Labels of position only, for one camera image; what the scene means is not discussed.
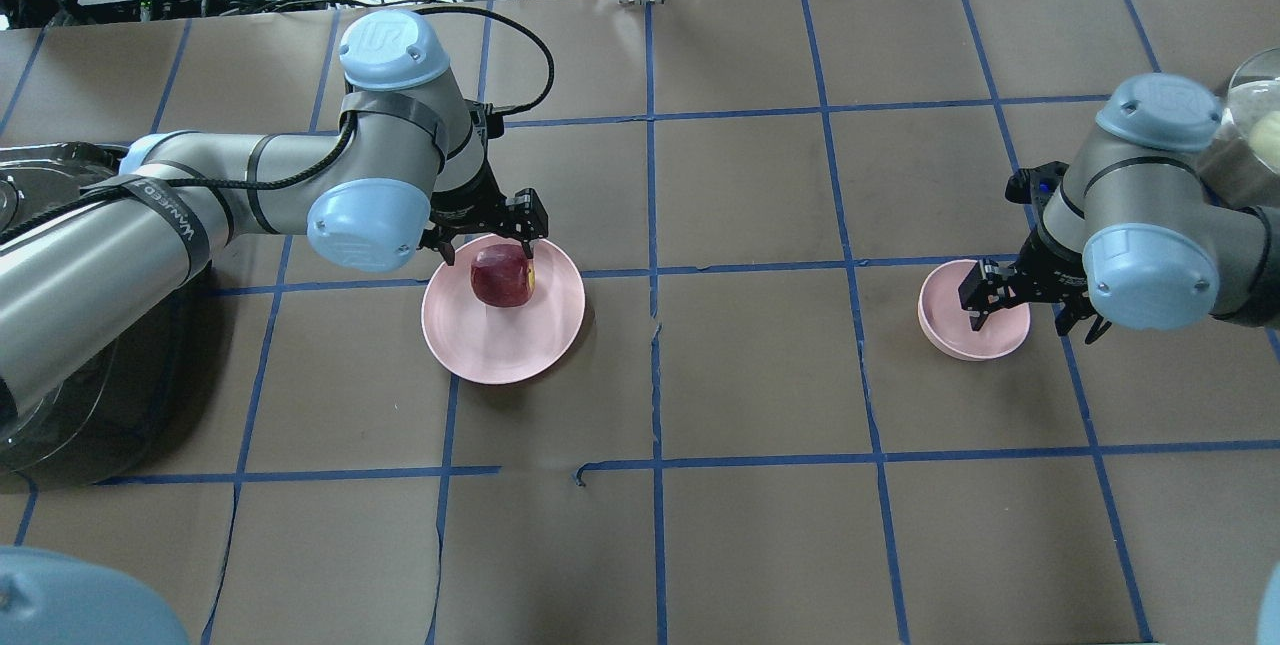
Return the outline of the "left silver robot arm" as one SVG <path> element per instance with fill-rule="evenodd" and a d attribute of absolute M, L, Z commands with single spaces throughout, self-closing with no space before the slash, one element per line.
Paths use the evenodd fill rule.
<path fill-rule="evenodd" d="M 465 99 L 433 10 L 376 10 L 337 52 L 339 129 L 147 134 L 115 177 L 3 232 L 3 422 L 32 411 L 243 235 L 302 235 L 320 257 L 390 273 L 457 235 L 526 256 L 549 234 L 535 189 L 504 195 L 488 157 L 506 113 Z"/>

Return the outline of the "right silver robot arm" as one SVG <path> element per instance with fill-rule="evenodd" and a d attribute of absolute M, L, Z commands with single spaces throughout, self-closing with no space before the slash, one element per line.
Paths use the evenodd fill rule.
<path fill-rule="evenodd" d="M 1059 335 L 1117 325 L 1172 331 L 1217 320 L 1275 329 L 1277 209 L 1213 203 L 1196 171 L 1226 122 L 1206 86 L 1175 74 L 1124 81 L 1071 163 L 1019 168 L 1005 198 L 1034 224 L 1010 265 L 980 259 L 954 302 L 972 331 L 993 314 L 1060 306 Z"/>

